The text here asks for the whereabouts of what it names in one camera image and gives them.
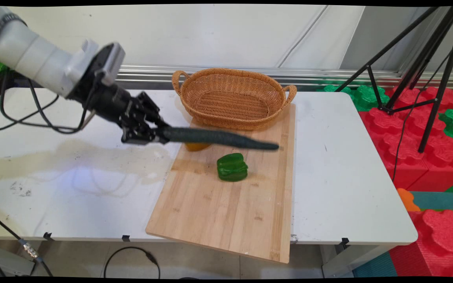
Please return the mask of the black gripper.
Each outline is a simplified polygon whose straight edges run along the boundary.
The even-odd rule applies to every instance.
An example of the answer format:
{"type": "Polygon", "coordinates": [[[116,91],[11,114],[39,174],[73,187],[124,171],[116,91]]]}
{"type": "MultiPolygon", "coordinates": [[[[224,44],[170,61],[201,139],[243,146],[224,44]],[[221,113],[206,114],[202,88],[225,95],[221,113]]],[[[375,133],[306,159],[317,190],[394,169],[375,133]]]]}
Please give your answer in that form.
{"type": "Polygon", "coordinates": [[[69,99],[120,126],[122,143],[166,144],[168,139],[162,134],[162,129],[170,125],[161,118],[160,108],[153,99],[145,91],[141,91],[134,100],[128,91],[117,84],[103,84],[102,78],[101,74],[88,72],[73,88],[69,99]]]}

